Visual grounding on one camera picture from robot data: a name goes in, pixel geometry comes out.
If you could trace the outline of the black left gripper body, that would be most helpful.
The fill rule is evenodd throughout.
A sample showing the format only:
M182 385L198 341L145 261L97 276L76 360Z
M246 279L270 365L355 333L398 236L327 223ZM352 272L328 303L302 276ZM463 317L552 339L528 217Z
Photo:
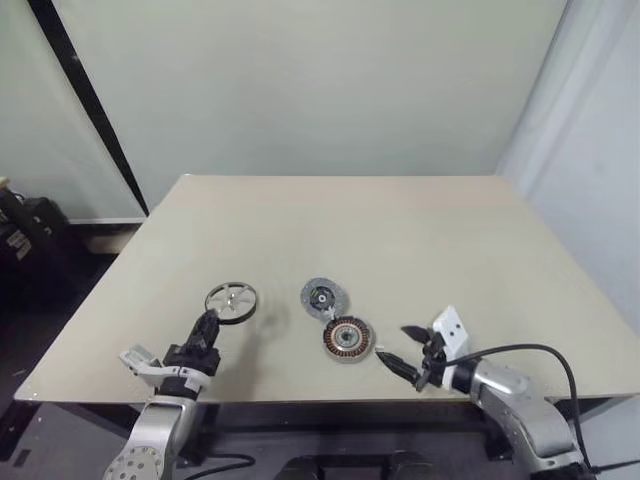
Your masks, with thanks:
M172 344L163 358L164 366L191 368L208 377L216 375L219 363L220 355L216 348L187 344Z

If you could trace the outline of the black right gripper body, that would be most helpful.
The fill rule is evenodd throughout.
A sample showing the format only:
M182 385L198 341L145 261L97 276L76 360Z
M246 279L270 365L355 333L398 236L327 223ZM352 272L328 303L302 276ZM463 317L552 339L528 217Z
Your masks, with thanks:
M418 342L422 344L422 373L420 374L415 388L422 391L427 385L440 387L447 361L445 353L445 341L439 332L433 329L419 329Z

